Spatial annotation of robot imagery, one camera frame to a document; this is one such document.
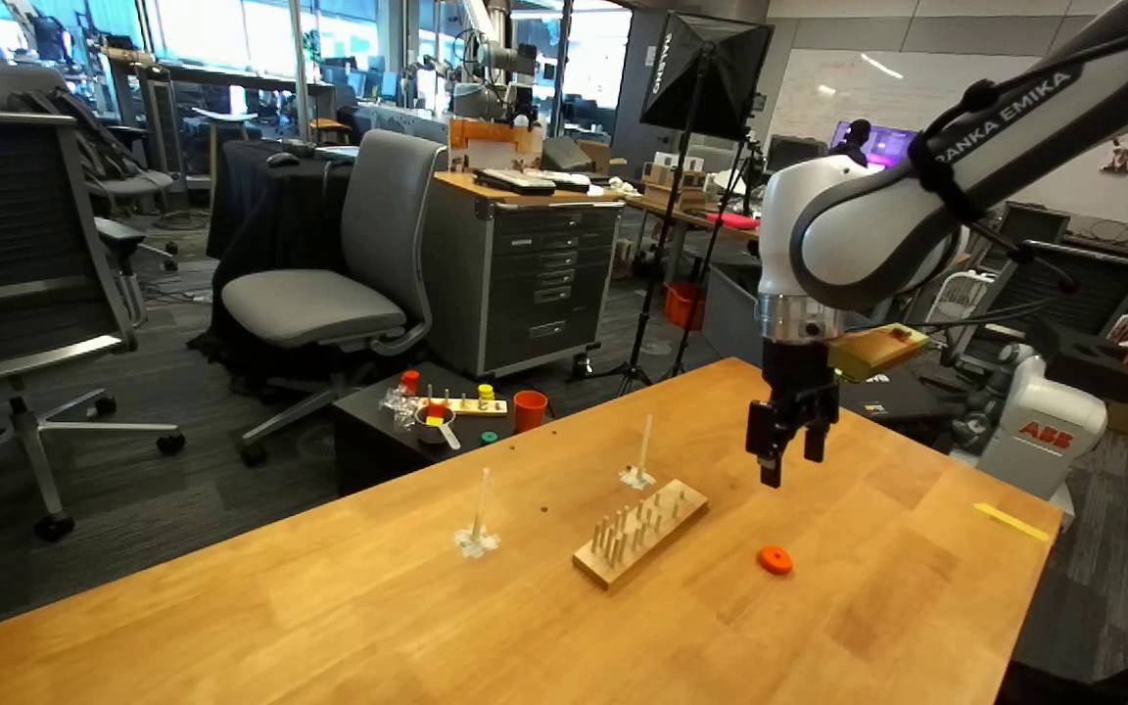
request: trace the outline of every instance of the wall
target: wall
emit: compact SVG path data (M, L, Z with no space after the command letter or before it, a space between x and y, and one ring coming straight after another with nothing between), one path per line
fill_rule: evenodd
M783 19L762 73L768 109L756 133L830 137L847 118L921 130L974 79L1018 73L1087 25L1087 15ZM879 73L857 53L907 79ZM1108 225L1093 225L1128 225L1128 177L1102 171L1108 156L1113 144L1096 144L1014 201L1082 216L1088 237L1113 239Z

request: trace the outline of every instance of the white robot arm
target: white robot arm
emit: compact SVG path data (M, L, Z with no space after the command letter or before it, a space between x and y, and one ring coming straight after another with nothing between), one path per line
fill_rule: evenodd
M781 455L809 431L823 459L840 421L830 342L844 310L931 280L959 225L984 216L1076 153L1128 130L1128 0L1012 81L978 81L938 118L894 171L847 156L792 164L768 182L762 230L762 336L768 404L747 410L747 449L781 487Z

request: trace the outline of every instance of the chair wheel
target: chair wheel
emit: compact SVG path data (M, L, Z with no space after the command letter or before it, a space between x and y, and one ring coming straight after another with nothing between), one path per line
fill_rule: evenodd
M100 397L100 400L88 409L89 421L106 421L106 414L115 414L115 410L117 410L117 400L110 400L110 397Z
M239 443L239 455L245 455L245 466L264 466L267 461L267 449L251 448L251 443Z
M76 516L44 516L32 534L41 540L62 540L80 521Z
M158 449L161 449L161 455L181 455L181 449L186 449L186 434L161 434L161 440L158 440Z

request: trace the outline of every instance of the ceiling light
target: ceiling light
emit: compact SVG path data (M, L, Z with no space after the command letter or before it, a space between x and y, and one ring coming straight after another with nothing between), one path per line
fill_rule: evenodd
M870 64L879 73L890 73L890 79L897 79L897 81L907 79L903 71L879 64L875 55L863 55L863 64Z

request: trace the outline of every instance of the gray cabinet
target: gray cabinet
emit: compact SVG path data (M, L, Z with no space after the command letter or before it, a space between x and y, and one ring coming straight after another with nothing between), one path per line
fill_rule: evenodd
M622 201L512 196L444 171L427 211L430 349L512 375L600 336Z

